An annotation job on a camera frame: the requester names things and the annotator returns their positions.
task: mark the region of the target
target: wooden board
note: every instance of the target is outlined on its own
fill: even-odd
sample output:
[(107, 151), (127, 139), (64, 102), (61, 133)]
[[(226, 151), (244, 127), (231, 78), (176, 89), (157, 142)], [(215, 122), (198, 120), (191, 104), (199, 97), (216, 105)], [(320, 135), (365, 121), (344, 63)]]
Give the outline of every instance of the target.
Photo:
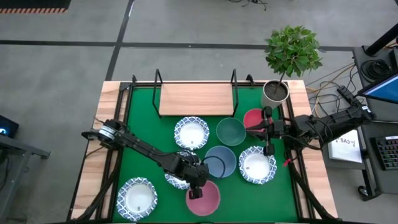
[(164, 83), (160, 115), (232, 115), (232, 84)]
[[(227, 84), (226, 81), (218, 81), (219, 83)], [(291, 80), (287, 81), (290, 88), (290, 97), (293, 105), (293, 112), (295, 116), (301, 114), (311, 114), (310, 103), (308, 102), (307, 92), (305, 91), (304, 82), (301, 80)], [(101, 92), (101, 98), (99, 99), (98, 109), (96, 113), (96, 118), (100, 120), (113, 118), (116, 101), (118, 98), (120, 82), (104, 82), (103, 89)], [(126, 106), (126, 99), (123, 99), (122, 109), (121, 109), (121, 119), (123, 119), (123, 112)], [(285, 117), (289, 116), (287, 111), (287, 104), (283, 104)], [(94, 123), (94, 127), (98, 128), (101, 124), (99, 122)], [(98, 142), (91, 142), (88, 145), (88, 152), (97, 148)], [(98, 151), (92, 154), (85, 160), (83, 164), (83, 170), (78, 185), (78, 193), (76, 195), (75, 203), (72, 208), (71, 218), (77, 218), (80, 214), (84, 212), (86, 207), (93, 201), (96, 194), (101, 187), (102, 173), (104, 169), (104, 162), (106, 157), (106, 151)], [(337, 217), (337, 211), (335, 203), (333, 200), (333, 195), (331, 193), (331, 188), (328, 180), (328, 175), (326, 173), (325, 164), (323, 162), (322, 152), (315, 151), (311, 149), (306, 149), (303, 151), (303, 159), (305, 163), (305, 170), (307, 172), (307, 179), (310, 188), (316, 198), (324, 206), (324, 208), (334, 217)], [(295, 164), (297, 170), (300, 170), (298, 164)], [(300, 201), (303, 209), (303, 216), (308, 218), (308, 210), (305, 196), (302, 190), (299, 190)], [(109, 192), (105, 198), (105, 201), (109, 201)], [(106, 216), (107, 205), (104, 206), (103, 217)]]

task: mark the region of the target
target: pink bowl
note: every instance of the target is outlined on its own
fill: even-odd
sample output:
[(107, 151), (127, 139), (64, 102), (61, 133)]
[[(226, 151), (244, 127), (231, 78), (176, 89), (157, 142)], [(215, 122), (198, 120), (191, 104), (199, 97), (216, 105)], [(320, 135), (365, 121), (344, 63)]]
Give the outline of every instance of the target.
[(243, 125), (245, 128), (258, 125), (262, 121), (261, 109), (251, 109), (243, 117)]
[(203, 186), (201, 190), (203, 196), (194, 200), (189, 199), (190, 190), (188, 190), (185, 201), (192, 213), (198, 216), (207, 216), (217, 210), (221, 201), (221, 195), (217, 185), (210, 180), (207, 180), (205, 186)]

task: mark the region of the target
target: potted plant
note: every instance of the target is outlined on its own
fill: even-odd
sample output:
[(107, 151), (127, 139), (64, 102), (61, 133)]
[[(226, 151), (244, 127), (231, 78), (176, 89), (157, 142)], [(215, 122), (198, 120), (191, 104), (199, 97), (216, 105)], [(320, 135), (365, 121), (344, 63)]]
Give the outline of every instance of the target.
[(289, 88), (282, 82), (285, 75), (291, 77), (295, 73), (301, 77), (304, 71), (311, 72), (322, 66), (315, 35), (304, 26), (272, 31), (271, 38), (266, 40), (269, 44), (266, 60), (274, 73), (281, 76), (280, 80), (270, 80), (262, 87), (262, 106), (276, 108), (289, 97)]

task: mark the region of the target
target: green leaves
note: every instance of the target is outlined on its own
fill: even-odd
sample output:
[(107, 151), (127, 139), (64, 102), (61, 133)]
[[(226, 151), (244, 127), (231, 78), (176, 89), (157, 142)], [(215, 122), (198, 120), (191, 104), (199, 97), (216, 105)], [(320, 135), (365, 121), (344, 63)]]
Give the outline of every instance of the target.
[(272, 32), (271, 38), (266, 39), (268, 66), (278, 74), (291, 77), (295, 73), (301, 77), (306, 70), (316, 70), (322, 66), (321, 58), (316, 49), (319, 43), (316, 34), (304, 26), (285, 28)]

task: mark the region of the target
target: white plate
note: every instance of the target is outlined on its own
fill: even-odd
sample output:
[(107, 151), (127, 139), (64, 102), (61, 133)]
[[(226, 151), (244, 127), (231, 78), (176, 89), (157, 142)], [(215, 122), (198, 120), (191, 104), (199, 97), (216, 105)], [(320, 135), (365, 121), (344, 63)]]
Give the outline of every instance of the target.
[(174, 127), (174, 139), (184, 149), (200, 149), (207, 143), (209, 127), (198, 117), (184, 117)]
[(264, 184), (275, 177), (274, 156), (264, 156), (262, 146), (251, 146), (239, 156), (239, 170), (243, 178), (254, 184)]
[(143, 177), (128, 180), (119, 190), (116, 208), (132, 222), (147, 217), (157, 205), (155, 187)]
[[(188, 154), (188, 152), (185, 152), (185, 151), (178, 151), (178, 154), (180, 154), (183, 157), (189, 157), (190, 156)], [(193, 153), (193, 152), (190, 152), (190, 154), (197, 157), (197, 155), (195, 153)], [(177, 189), (187, 190), (190, 187), (190, 184), (187, 183), (185, 180), (180, 180), (180, 179), (178, 179), (176, 177), (173, 177), (170, 174), (165, 174), (164, 177), (166, 178), (166, 181), (169, 184), (173, 185)]]

